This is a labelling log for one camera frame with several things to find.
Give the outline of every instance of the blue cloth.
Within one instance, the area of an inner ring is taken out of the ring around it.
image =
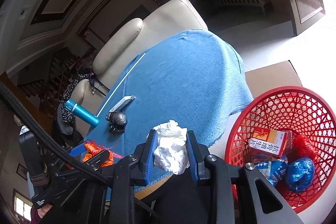
[[[228,117],[253,100],[241,57],[209,31],[184,31],[144,52],[117,90],[114,91],[143,53],[127,66],[111,88],[101,105],[108,100],[99,115],[99,125],[85,139],[107,148],[119,141],[112,150],[126,156],[146,142],[149,130],[172,119],[182,128],[194,130],[197,141],[209,147],[225,131]],[[125,133],[112,136],[105,116],[128,95],[135,95],[136,99],[123,109],[128,119]],[[154,168],[150,184],[167,175]]]

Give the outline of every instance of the person's hand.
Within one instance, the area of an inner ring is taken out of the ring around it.
[[[37,209],[37,213],[38,213],[39,217],[43,218],[45,216],[45,214],[49,212],[51,207],[52,207],[51,204],[47,204],[47,205],[43,206],[42,208]]]

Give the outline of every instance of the window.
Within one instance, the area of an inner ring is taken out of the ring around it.
[[[13,190],[13,205],[16,219],[20,223],[30,223],[30,210],[33,204],[28,198],[15,189]]]

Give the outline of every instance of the red basket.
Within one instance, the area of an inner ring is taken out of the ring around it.
[[[300,194],[290,192],[285,183],[277,185],[289,205],[300,213],[321,196],[334,176],[335,125],[330,106],[313,91],[300,86],[276,88],[257,97],[239,115],[227,141],[225,161],[238,166],[250,162],[248,140],[254,127],[291,130],[294,137],[307,136],[318,150],[312,185]]]

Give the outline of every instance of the sofa armrest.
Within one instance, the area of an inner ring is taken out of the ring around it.
[[[81,105],[85,96],[85,92],[88,93],[89,91],[89,80],[83,79],[75,86],[70,98],[74,100],[77,104]]]
[[[208,30],[208,27],[190,1],[170,0],[143,20],[141,32],[97,77],[110,88],[139,53],[172,35],[198,29]]]
[[[139,34],[142,20],[134,18],[122,26],[99,51],[93,61],[92,69],[96,75],[106,70],[119,53]]]

